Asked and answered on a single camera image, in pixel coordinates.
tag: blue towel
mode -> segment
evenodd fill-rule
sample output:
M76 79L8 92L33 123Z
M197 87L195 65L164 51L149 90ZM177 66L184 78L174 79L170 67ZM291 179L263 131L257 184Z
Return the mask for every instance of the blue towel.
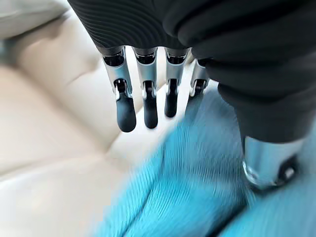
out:
M212 90L189 105L184 119L106 213L95 236L316 236L315 141L311 136L302 151L298 178L257 195L242 173L234 111Z

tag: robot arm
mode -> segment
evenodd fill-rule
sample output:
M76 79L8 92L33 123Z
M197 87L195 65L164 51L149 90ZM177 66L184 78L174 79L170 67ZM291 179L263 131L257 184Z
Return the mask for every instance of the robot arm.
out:
M134 48L145 124L155 128L156 47L166 49L165 114L176 114L189 47L197 58L190 98L209 78L239 122L246 177L259 189L286 182L316 112L315 0L69 0L101 52L118 124L136 125L124 45Z

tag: cream leather sofa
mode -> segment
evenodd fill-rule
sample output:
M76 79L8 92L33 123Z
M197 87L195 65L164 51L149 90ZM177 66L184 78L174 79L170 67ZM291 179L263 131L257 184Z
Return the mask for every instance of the cream leather sofa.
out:
M0 237L89 236L130 171L183 115L192 65L177 116L167 119L159 50L159 123L148 130L127 48L137 126L122 133L103 62L71 10L8 45L14 64L0 65Z

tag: black fingertip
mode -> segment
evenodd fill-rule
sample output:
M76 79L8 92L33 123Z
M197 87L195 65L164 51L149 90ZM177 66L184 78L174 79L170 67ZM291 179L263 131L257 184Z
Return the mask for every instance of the black fingertip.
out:
M136 113L134 109L134 101L120 93L117 100L117 119L118 126L123 132L131 132L136 127Z
M154 129L158 125L157 100L151 94L144 99L144 120L147 128Z
M166 103L164 106L164 114L168 118L173 118L177 114L178 95L170 93L166 95Z

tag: sofa cushion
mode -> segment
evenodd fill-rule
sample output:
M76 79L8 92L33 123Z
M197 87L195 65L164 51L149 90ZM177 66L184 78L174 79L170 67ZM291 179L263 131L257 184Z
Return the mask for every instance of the sofa cushion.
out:
M105 66L94 43L73 13L14 43L17 65L87 125L108 148L120 130ZM135 110L142 108L136 59L126 48ZM164 50L158 52L158 84L165 81Z
M0 66L0 174L99 149L92 136L25 75Z
M128 177L98 154L1 177L0 236L91 236Z
M62 0L1 0L0 40L19 35L67 11Z

